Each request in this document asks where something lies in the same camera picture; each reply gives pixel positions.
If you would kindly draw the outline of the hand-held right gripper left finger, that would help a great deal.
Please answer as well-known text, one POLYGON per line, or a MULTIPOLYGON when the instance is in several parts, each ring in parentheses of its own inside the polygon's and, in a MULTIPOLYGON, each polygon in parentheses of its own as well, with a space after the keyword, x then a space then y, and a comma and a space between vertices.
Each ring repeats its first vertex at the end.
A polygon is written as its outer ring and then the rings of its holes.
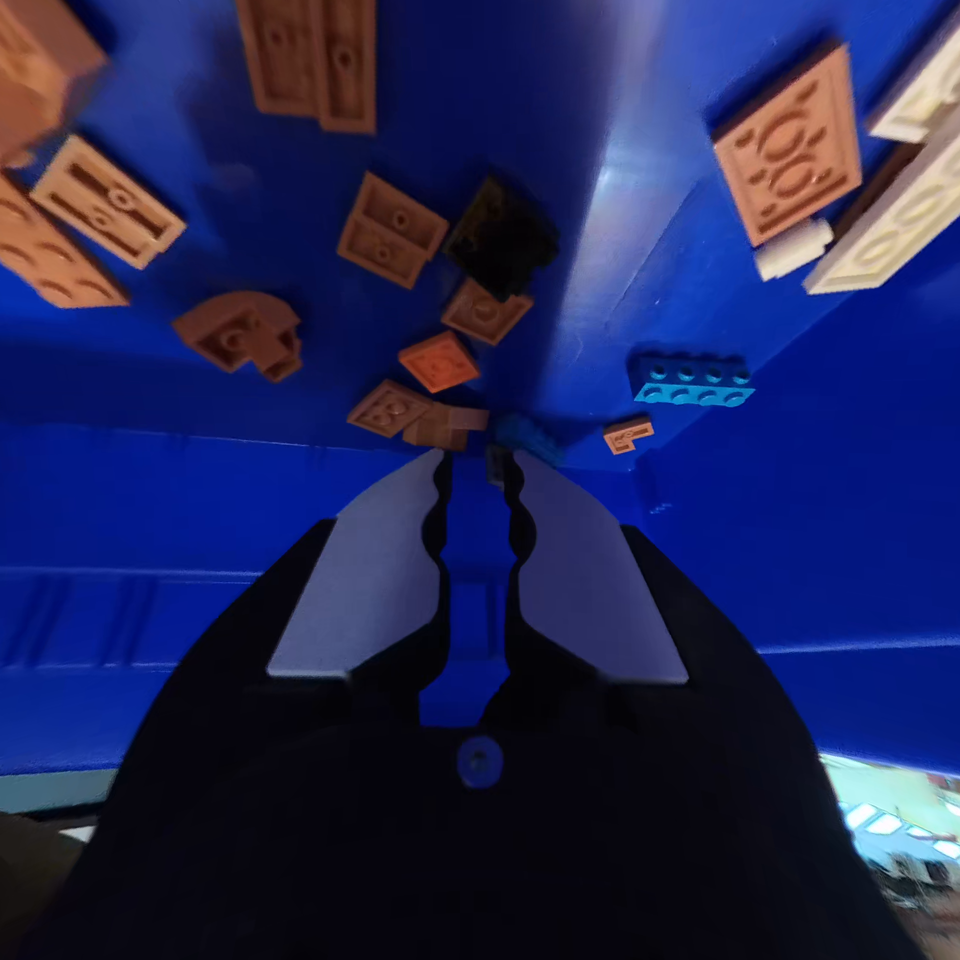
POLYGON ((269 660, 279 681, 340 682, 364 723, 421 725, 450 655, 452 457, 433 449, 337 515, 269 660))

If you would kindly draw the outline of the blue brick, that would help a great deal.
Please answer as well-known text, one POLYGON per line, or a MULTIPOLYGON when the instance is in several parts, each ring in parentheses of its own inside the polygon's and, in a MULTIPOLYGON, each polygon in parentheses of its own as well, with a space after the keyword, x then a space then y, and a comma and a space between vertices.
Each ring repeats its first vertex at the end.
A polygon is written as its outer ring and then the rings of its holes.
POLYGON ((566 459, 558 441, 525 414, 499 415, 491 426, 491 437, 498 447, 525 451, 554 469, 562 466, 566 459))

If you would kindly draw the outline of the large brown plate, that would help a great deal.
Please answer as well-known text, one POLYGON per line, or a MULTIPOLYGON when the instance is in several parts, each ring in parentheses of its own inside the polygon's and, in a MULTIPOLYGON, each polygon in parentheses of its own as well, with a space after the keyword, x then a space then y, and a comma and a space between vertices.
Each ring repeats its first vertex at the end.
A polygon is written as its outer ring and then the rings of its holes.
POLYGON ((862 184, 851 58, 823 43, 711 133, 753 248, 862 184))

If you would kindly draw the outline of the black brick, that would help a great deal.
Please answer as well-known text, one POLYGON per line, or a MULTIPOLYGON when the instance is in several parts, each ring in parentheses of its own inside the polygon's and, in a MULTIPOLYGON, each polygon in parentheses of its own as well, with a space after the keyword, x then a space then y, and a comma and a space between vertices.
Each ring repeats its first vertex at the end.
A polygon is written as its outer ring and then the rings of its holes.
POLYGON ((469 279, 505 304, 524 295, 534 272, 558 258, 560 234, 531 198, 488 174, 441 249, 469 279))

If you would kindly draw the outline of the brown square plate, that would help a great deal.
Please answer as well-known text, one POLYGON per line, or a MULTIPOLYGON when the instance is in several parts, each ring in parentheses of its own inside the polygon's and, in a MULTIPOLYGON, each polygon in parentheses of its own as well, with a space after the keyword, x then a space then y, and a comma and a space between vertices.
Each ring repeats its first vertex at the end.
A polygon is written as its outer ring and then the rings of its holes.
POLYGON ((344 224, 337 254, 409 291, 449 231, 449 221, 366 171, 344 224))

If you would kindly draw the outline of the brown rectangular plate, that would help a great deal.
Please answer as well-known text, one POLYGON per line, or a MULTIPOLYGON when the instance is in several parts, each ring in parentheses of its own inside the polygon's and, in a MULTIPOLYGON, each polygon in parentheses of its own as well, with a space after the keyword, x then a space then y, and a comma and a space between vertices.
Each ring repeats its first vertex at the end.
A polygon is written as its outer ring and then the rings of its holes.
POLYGON ((375 1, 236 1, 254 101, 328 133, 374 136, 375 1))
POLYGON ((60 309, 127 307, 126 290, 29 196, 1 174, 1 262, 60 309))

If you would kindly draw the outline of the teal studded brick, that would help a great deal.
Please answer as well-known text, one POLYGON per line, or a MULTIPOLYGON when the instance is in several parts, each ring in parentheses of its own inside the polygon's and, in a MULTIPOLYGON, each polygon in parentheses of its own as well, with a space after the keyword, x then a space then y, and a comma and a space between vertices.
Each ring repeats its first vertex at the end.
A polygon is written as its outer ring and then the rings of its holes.
POLYGON ((636 354, 627 364, 635 402, 646 405, 743 405, 754 393, 752 374, 737 357, 636 354))

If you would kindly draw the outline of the brown rounded corner brick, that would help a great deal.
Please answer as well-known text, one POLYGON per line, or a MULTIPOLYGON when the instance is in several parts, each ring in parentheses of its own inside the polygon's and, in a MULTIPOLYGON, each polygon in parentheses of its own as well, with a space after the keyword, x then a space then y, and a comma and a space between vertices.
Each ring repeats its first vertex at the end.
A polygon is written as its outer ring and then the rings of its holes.
POLYGON ((279 383, 303 366, 301 319, 283 299, 255 291, 213 296, 172 322, 178 338, 218 369, 231 374, 253 364, 279 383))

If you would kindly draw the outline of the small white brick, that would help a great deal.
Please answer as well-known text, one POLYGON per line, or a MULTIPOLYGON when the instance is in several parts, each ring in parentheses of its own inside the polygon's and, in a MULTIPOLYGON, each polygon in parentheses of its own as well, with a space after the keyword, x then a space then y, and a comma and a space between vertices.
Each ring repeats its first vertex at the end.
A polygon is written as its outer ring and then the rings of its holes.
POLYGON ((753 261, 762 282, 781 279, 821 258, 834 241, 824 218, 806 218, 760 245, 753 261))

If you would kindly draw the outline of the tan rectangular plate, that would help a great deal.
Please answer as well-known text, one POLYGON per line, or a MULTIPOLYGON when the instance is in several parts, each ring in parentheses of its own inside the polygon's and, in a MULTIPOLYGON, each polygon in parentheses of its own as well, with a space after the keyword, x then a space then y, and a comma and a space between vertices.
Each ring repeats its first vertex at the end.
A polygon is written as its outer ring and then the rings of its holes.
POLYGON ((187 229, 186 221, 77 134, 65 139, 30 199, 137 270, 187 229))

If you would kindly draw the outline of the blue plastic bin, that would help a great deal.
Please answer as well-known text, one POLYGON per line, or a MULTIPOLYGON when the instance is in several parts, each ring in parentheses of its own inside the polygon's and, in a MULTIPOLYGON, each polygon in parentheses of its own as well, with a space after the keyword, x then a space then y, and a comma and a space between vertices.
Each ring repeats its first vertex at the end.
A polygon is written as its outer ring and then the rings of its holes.
POLYGON ((111 58, 76 131, 187 222, 130 306, 2 270, 2 771, 114 767, 240 589, 418 451, 347 423, 462 282, 337 245, 365 172, 455 224, 494 173, 558 228, 533 309, 444 402, 518 413, 773 667, 824 752, 958 772, 958 224, 879 289, 763 282, 715 127, 821 43, 864 121, 956 2, 378 2, 378 132, 258 111, 233 2, 73 2, 111 58), (300 318, 278 383, 176 318, 300 318), (637 354, 736 357, 737 407, 635 402, 637 354), (649 414, 614 455, 606 426, 649 414))

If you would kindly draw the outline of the orange four-stud plate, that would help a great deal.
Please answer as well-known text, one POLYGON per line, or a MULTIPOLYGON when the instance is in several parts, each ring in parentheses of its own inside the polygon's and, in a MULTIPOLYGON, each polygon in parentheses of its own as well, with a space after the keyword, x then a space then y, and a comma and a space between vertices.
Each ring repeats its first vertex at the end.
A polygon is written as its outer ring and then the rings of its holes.
POLYGON ((481 377, 474 355, 452 330, 445 330, 400 350, 397 359, 430 394, 481 377))

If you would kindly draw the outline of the brown L-shaped plate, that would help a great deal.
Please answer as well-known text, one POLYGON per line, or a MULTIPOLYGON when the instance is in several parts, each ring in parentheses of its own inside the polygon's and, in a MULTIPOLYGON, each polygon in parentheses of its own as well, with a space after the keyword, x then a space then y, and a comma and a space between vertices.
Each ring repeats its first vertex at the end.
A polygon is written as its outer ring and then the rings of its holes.
POLYGON ((650 414, 640 414, 604 428, 603 438, 613 455, 636 451, 637 442, 653 437, 655 429, 650 414))

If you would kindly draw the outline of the large brown brick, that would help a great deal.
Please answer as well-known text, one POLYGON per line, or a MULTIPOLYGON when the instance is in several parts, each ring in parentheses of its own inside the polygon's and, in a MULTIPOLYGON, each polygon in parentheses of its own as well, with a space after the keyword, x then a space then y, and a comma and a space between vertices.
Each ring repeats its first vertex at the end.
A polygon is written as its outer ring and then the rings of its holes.
POLYGON ((1 3, 1 162, 29 164, 108 67, 106 51, 62 1, 1 3))

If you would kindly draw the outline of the white studded plate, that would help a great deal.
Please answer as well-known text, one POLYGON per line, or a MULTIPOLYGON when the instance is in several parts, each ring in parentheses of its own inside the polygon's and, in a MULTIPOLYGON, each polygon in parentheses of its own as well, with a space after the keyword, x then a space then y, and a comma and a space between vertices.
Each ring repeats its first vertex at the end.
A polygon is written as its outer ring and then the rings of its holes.
POLYGON ((867 134, 924 144, 959 102, 959 8, 920 48, 866 121, 867 134))
POLYGON ((951 114, 922 144, 885 157, 835 223, 829 250, 803 280, 811 296, 876 289, 959 213, 959 126, 951 114))

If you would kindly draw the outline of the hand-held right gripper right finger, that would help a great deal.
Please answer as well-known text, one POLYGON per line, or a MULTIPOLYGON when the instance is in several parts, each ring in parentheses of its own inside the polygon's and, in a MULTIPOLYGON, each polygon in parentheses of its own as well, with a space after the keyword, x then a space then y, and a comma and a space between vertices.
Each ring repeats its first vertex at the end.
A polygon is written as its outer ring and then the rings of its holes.
POLYGON ((509 674, 485 727, 636 727, 635 687, 689 681, 614 515, 557 469, 506 455, 514 555, 505 602, 509 674))

